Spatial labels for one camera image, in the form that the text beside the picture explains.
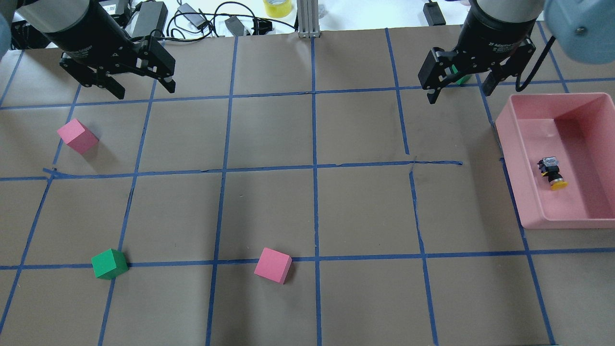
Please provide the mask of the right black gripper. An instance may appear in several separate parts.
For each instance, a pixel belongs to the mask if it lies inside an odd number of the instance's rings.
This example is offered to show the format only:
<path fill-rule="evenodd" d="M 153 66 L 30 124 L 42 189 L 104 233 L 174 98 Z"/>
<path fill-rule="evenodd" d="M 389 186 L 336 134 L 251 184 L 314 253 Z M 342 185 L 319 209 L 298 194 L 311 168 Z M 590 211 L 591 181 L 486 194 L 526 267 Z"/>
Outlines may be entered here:
<path fill-rule="evenodd" d="M 428 92 L 430 104 L 435 104 L 443 88 L 453 82 L 454 65 L 459 72 L 490 73 L 481 90 L 490 96 L 501 81 L 516 77 L 515 91 L 522 92 L 535 77 L 533 67 L 527 79 L 521 82 L 529 60 L 536 50 L 527 41 L 536 18 L 510 22 L 487 14 L 484 10 L 470 10 L 463 24 L 458 42 L 451 51 L 439 47 L 429 50 L 419 72 L 422 89 Z"/>

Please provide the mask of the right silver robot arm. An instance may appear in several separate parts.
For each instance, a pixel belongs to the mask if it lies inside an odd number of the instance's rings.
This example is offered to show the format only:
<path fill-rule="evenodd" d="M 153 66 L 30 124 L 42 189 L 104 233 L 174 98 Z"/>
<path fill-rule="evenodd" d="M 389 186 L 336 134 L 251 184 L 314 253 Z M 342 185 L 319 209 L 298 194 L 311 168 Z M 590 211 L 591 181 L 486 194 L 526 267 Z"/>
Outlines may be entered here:
<path fill-rule="evenodd" d="M 471 0 L 455 47 L 429 50 L 418 73 L 428 101 L 443 88 L 474 73 L 488 73 L 482 91 L 490 96 L 501 81 L 516 78 L 516 92 L 535 77 L 555 42 L 572 60 L 604 65 L 614 61 L 612 0 Z M 536 52 L 531 32 L 539 15 L 551 31 L 527 79 L 521 75 Z"/>

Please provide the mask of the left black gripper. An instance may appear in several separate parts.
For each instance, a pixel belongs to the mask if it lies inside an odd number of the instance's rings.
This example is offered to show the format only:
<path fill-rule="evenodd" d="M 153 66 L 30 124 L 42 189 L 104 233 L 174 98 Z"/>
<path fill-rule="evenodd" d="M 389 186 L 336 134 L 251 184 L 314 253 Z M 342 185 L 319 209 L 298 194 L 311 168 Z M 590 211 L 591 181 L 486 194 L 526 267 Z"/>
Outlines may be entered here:
<path fill-rule="evenodd" d="M 134 73 L 175 92 L 174 57 L 156 37 L 131 38 L 99 4 L 85 4 L 68 24 L 45 29 L 44 36 L 63 50 L 60 67 L 83 87 L 103 88 L 123 100 L 125 88 L 113 76 Z"/>

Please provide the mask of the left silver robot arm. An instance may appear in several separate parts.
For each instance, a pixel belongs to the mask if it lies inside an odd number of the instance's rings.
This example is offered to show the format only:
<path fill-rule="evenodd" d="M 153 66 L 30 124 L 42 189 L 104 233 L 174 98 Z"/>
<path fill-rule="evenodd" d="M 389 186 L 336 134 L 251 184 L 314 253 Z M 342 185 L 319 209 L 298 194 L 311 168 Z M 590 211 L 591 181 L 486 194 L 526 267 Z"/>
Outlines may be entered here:
<path fill-rule="evenodd" d="M 175 92 L 176 61 L 158 29 L 132 38 L 96 0 L 16 0 L 13 6 L 63 50 L 59 66 L 81 86 L 105 88 L 122 100 L 125 88 L 114 75 L 134 73 Z"/>

